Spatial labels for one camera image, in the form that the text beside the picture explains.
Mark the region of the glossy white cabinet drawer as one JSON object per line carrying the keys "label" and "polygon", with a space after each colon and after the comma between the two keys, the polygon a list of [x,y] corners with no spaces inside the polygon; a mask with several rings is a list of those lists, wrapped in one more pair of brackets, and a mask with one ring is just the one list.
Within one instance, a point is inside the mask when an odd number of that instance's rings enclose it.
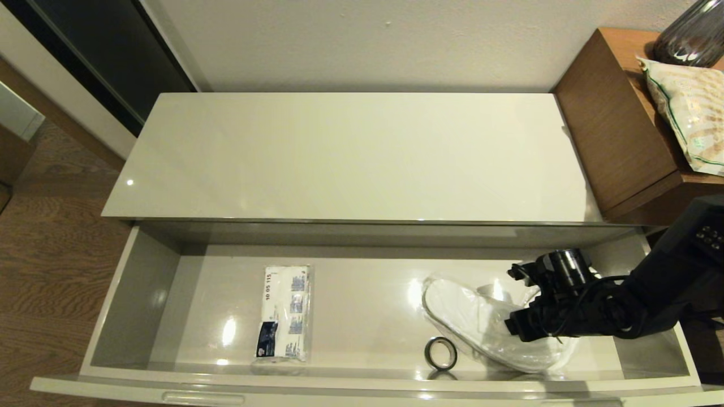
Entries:
{"label": "glossy white cabinet drawer", "polygon": [[[80,372],[31,391],[202,407],[695,407],[703,384],[680,327],[647,339],[594,337],[566,366],[518,373],[463,356],[434,374],[423,345],[427,278],[527,301],[505,273],[556,248],[583,248],[620,275],[649,253],[641,231],[602,223],[323,224],[135,222]],[[252,356],[267,266],[311,270],[309,359]]]}

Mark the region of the black tape roll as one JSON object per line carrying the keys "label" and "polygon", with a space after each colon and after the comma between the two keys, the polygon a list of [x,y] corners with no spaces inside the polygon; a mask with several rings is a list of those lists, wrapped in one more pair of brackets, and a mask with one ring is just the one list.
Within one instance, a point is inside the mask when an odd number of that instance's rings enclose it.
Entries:
{"label": "black tape roll", "polygon": [[[442,347],[447,351],[447,357],[438,359],[434,354],[436,348]],[[458,363],[458,350],[454,343],[446,337],[433,337],[426,343],[424,347],[424,358],[435,371],[445,373],[455,368]]]}

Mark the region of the brown wooden side table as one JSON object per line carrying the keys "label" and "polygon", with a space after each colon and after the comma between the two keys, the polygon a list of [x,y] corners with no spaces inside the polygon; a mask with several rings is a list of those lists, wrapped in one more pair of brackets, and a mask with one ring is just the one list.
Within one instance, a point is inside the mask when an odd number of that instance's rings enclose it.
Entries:
{"label": "brown wooden side table", "polygon": [[603,219],[669,225],[693,198],[724,195],[724,177],[694,172],[650,98],[637,57],[658,33],[600,27],[553,92]]}

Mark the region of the white tissue packet blue print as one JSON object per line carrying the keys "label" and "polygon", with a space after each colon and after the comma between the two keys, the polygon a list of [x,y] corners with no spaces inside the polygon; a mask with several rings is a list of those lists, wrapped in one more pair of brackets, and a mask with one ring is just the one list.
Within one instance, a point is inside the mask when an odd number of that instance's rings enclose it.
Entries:
{"label": "white tissue packet blue print", "polygon": [[263,273],[256,360],[306,363],[311,334],[312,268],[267,266]]}

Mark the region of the green-trimmed snack bag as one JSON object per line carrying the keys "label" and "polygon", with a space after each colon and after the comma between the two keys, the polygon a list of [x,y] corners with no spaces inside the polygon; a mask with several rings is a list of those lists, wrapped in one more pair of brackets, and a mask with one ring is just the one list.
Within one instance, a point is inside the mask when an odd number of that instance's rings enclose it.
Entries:
{"label": "green-trimmed snack bag", "polygon": [[637,61],[691,170],[724,177],[724,71]]}

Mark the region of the dark ribbed glass vase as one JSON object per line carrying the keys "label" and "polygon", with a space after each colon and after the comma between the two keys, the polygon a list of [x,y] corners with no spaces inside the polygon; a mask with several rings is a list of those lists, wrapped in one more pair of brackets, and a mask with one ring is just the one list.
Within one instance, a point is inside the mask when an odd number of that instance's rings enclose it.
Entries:
{"label": "dark ribbed glass vase", "polygon": [[653,57],[666,64],[713,67],[724,57],[724,0],[696,0],[660,33]]}

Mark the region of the dark glass sliding door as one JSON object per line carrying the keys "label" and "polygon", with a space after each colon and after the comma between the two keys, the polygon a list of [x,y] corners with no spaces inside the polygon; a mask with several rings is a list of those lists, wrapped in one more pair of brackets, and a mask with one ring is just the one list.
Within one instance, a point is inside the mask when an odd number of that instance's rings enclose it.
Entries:
{"label": "dark glass sliding door", "polygon": [[163,93],[195,92],[141,0],[0,0],[127,131]]}

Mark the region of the white box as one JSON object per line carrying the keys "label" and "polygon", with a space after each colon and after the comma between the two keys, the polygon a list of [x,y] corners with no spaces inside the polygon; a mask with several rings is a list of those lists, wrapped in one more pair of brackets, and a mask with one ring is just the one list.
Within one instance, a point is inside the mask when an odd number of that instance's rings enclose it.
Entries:
{"label": "white box", "polygon": [[0,81],[0,124],[30,142],[44,121],[43,114]]}

